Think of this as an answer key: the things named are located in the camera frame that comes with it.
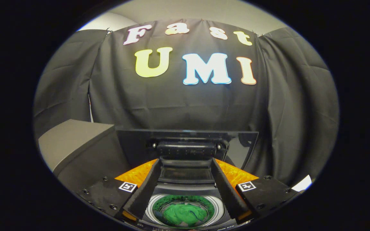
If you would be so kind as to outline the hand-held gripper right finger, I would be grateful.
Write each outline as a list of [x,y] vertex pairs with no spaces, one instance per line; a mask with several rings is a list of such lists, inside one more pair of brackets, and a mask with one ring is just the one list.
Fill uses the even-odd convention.
[[236,222],[267,217],[301,194],[270,175],[257,177],[216,158],[211,161],[211,173]]

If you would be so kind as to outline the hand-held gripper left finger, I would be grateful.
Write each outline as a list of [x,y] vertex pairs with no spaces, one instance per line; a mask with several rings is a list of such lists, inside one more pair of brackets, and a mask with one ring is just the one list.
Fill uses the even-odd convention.
[[148,161],[107,180],[100,180],[77,192],[86,203],[113,219],[138,222],[143,219],[161,173],[161,161]]

